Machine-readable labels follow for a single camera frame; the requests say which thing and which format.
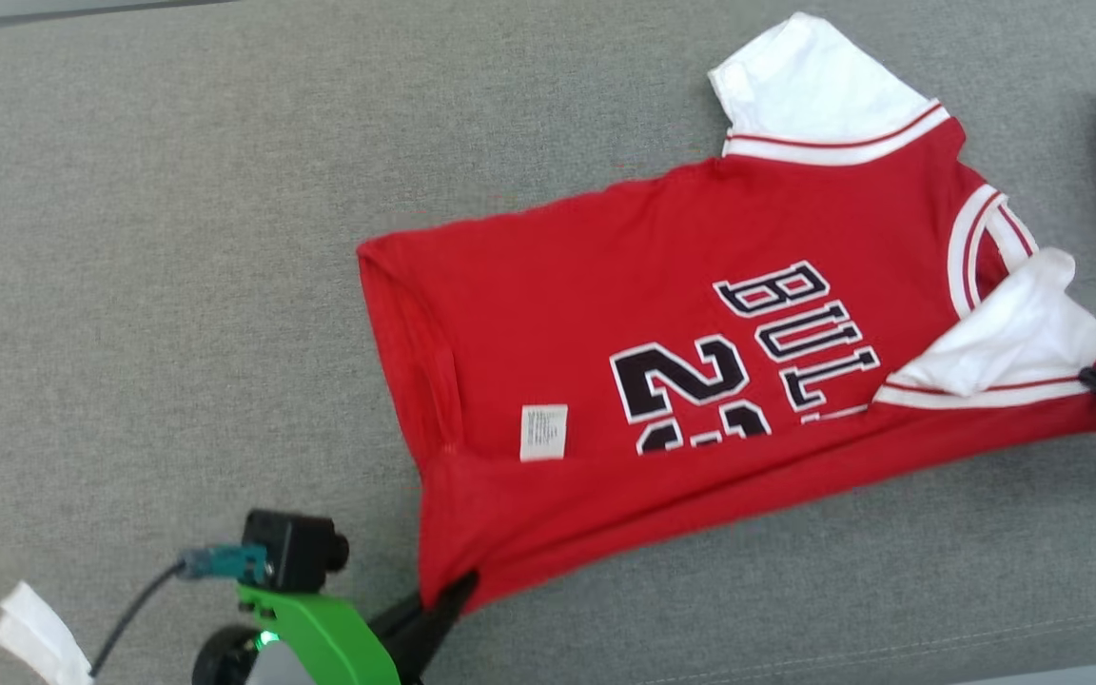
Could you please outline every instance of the gray fabric surface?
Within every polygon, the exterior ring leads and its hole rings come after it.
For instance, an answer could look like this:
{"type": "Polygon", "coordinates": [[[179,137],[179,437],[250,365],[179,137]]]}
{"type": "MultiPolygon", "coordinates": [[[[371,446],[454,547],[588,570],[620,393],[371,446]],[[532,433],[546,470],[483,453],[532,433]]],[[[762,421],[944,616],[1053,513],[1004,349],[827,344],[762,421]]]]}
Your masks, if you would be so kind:
{"type": "MultiPolygon", "coordinates": [[[[414,585],[419,489],[354,248],[719,150],[705,70],[797,8],[390,0],[0,31],[0,598],[98,649],[183,545],[334,516],[331,590],[414,585]]],[[[970,134],[1096,312],[1096,3],[817,1],[970,134]]],[[[227,584],[103,683],[186,682],[227,584]]],[[[1096,436],[632,551],[470,616],[430,684],[960,682],[1096,662],[1096,436]]],[[[0,684],[35,682],[0,651],[0,684]]]]}

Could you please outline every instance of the black cable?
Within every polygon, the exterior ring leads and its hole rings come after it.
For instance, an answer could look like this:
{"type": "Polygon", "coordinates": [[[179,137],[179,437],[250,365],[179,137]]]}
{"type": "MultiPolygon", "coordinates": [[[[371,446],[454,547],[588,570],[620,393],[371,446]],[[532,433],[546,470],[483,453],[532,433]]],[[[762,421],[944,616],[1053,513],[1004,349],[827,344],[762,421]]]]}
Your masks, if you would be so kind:
{"type": "Polygon", "coordinates": [[[109,659],[109,654],[112,652],[113,647],[117,646],[117,640],[121,640],[121,635],[126,631],[126,627],[129,621],[134,620],[134,616],[138,615],[138,609],[142,608],[142,604],[147,603],[147,600],[151,598],[156,590],[160,589],[164,582],[170,581],[171,578],[175,576],[175,573],[180,573],[184,569],[184,561],[179,560],[174,564],[171,564],[167,571],[160,573],[151,584],[147,585],[147,589],[142,590],[138,597],[134,600],[134,603],[129,604],[129,608],[126,613],[123,613],[121,620],[117,621],[117,627],[112,629],[109,633],[107,640],[104,641],[104,647],[100,647],[100,654],[96,655],[94,662],[91,662],[91,671],[88,675],[94,680],[96,675],[100,674],[100,669],[104,667],[104,661],[109,659]]]}

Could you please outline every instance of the white fabric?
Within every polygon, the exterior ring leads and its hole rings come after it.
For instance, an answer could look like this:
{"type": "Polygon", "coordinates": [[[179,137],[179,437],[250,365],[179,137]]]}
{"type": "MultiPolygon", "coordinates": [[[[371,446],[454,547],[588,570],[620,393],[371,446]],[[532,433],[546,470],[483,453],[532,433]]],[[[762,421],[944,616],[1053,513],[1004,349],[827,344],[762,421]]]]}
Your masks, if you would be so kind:
{"type": "MultiPolygon", "coordinates": [[[[710,70],[709,81],[731,135],[780,141],[871,141],[912,125],[935,105],[835,26],[802,12],[710,70]]],[[[932,126],[948,114],[940,110],[935,118],[932,126]]],[[[814,156],[813,148],[808,153],[814,156]]]]}
{"type": "Polygon", "coordinates": [[[26,582],[0,602],[0,646],[18,655],[48,685],[91,685],[91,663],[75,635],[26,582]]]}
{"type": "Polygon", "coordinates": [[[1074,272],[1066,252],[1036,253],[925,354],[891,374],[875,400],[917,408],[1017,407],[1084,393],[1073,380],[1096,364],[1096,318],[1064,294],[1074,272]]]}

